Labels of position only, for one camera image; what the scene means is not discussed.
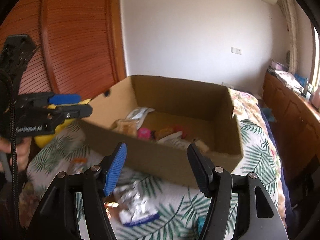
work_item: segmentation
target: human hand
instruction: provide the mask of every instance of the human hand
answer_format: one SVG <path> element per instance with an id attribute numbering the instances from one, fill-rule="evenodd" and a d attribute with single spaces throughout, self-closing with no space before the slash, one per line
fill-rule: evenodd
<path id="1" fill-rule="evenodd" d="M 31 137 L 25 137 L 22 139 L 22 142 L 17 145 L 18 171 L 23 171 L 28 165 L 30 144 Z M 11 153 L 10 142 L 2 137 L 0 137 L 0 151 L 8 154 Z"/>

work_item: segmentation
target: cardboard box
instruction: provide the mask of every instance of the cardboard box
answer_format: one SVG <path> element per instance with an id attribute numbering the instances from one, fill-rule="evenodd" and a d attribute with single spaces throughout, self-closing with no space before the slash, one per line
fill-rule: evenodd
<path id="1" fill-rule="evenodd" d="M 243 158 L 233 103 L 224 86 L 158 76 L 130 76 L 114 85 L 110 95 L 91 101 L 93 113 L 81 126 L 89 146 L 110 155 L 118 142 L 128 146 L 125 165 L 170 182 L 197 188 L 186 151 L 113 132 L 138 106 L 154 108 L 142 127 L 160 130 L 170 125 L 187 128 L 187 140 L 203 140 L 213 151 L 207 157 L 231 172 Z"/>

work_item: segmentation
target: light switch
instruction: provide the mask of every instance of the light switch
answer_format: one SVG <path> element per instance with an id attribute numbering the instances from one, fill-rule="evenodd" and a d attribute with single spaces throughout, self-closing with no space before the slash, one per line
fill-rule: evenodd
<path id="1" fill-rule="evenodd" d="M 242 54 L 242 50 L 241 49 L 237 49 L 237 48 L 231 48 L 231 52 L 232 53 L 235 53 L 235 54 L 239 54 L 239 55 L 241 55 Z"/>

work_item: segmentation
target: window frame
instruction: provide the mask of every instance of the window frame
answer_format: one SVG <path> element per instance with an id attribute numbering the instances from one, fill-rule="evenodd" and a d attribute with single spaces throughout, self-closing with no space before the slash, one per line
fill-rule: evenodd
<path id="1" fill-rule="evenodd" d="M 312 68 L 310 75 L 310 83 L 317 87 L 320 84 L 320 36 L 316 31 L 313 24 L 311 24 L 312 29 L 312 39 L 313 39 L 313 58 L 312 58 Z"/>

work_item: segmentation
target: leaf pattern blanket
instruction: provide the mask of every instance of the leaf pattern blanket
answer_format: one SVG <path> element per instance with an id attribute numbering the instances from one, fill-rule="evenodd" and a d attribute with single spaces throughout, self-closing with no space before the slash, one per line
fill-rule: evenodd
<path id="1" fill-rule="evenodd" d="M 255 109 L 252 105 L 255 98 L 247 96 L 248 94 L 244 97 L 239 93 L 241 92 L 230 91 L 233 101 L 236 102 L 235 114 L 239 115 L 239 111 L 243 110 L 249 112 L 249 114 L 247 114 L 247 119 L 239 121 L 244 158 L 234 169 L 233 174 L 246 175 L 251 171 L 255 172 L 265 185 L 284 221 L 285 215 L 282 208 L 284 206 L 284 196 L 282 185 L 279 184 L 281 173 L 279 172 L 278 154 L 266 133 L 266 129 L 263 127 L 264 123 L 258 121 L 261 114 L 259 114 L 259 108 Z M 101 161 L 102 156 L 90 150 L 84 144 L 84 139 L 84 133 L 74 122 L 42 149 L 28 167 L 28 176 L 36 191 L 43 194 L 55 175 L 59 171 L 66 171 L 74 157 L 86 157 L 88 168 Z M 134 181 L 138 181 L 143 193 L 150 197 L 159 211 L 160 218 L 153 222 L 129 228 L 122 226 L 118 219 L 113 216 L 110 223 L 117 239 L 197 239 L 198 220 L 206 216 L 210 199 L 207 199 L 197 189 L 174 185 L 160 178 L 124 167 L 119 183 L 132 183 Z M 80 193 L 77 195 L 77 211 L 81 237 L 89 239 Z M 236 212 L 237 194 L 233 194 L 225 239 L 232 239 Z"/>

